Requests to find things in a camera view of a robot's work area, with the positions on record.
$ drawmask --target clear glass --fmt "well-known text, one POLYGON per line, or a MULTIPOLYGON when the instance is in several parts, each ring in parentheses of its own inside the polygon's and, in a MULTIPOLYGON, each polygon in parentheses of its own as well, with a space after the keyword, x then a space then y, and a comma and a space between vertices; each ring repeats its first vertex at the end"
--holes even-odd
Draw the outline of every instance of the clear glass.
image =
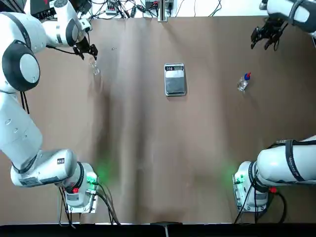
POLYGON ((244 91, 246 89, 246 87, 248 86, 249 80, 245 80, 244 77, 241 77, 238 84, 237 84, 237 88, 240 91, 244 91))
POLYGON ((89 64, 91 65, 93 69, 94 75, 100 74, 100 69, 98 68, 97 62, 95 61, 94 57, 89 58, 89 64))
POLYGON ((91 89, 96 93, 102 93, 103 91, 103 81, 101 78, 101 71, 98 68, 97 62, 94 57, 89 58, 89 65, 93 69, 93 80, 91 81, 91 89))

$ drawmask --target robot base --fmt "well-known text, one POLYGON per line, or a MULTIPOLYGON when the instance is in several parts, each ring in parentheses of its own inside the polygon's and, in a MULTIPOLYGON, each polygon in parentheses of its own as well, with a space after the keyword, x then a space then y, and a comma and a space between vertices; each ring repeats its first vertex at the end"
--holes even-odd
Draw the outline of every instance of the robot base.
MULTIPOLYGON (((251 187, 249 178, 249 167, 251 162, 245 161, 242 163, 235 175, 232 175, 235 203, 238 211, 255 212, 254 188, 251 187), (242 206, 245 202, 249 188, 251 188, 243 210, 242 206)), ((256 207, 257 212, 260 213, 267 208, 268 193, 261 193, 256 191, 256 207)))
POLYGON ((98 196, 91 195, 89 203, 84 207, 72 207, 68 205, 68 210, 72 213, 96 213, 98 205, 98 196))
POLYGON ((81 164, 84 169, 83 181, 77 194, 66 193, 68 209, 72 213, 96 213, 98 196, 89 195, 86 191, 98 189, 97 185, 91 184, 91 182, 97 182, 98 177, 90 164, 84 162, 81 164))

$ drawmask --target green light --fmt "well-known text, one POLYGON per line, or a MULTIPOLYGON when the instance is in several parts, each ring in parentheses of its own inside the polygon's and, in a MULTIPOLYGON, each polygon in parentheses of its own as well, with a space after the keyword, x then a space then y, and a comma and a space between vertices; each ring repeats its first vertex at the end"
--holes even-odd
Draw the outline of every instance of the green light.
POLYGON ((87 182, 88 183, 94 183, 97 182, 97 176, 95 173, 89 172, 87 173, 87 182))

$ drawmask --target digital scale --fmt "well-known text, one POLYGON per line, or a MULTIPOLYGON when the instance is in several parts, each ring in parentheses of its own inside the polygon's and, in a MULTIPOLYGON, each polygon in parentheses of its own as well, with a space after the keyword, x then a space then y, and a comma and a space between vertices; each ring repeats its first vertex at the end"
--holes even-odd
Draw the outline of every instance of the digital scale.
POLYGON ((164 93, 166 96, 184 96, 187 94, 183 63, 166 63, 164 65, 164 93))

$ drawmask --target power strip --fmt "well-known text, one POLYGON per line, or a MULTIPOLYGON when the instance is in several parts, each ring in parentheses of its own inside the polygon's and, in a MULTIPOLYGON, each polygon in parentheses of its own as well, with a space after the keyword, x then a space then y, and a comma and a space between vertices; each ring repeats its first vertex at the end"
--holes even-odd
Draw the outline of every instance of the power strip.
POLYGON ((107 9, 105 10, 105 14, 109 16, 117 15, 118 12, 117 12, 116 6, 112 4, 111 2, 108 2, 108 6, 107 6, 107 9))

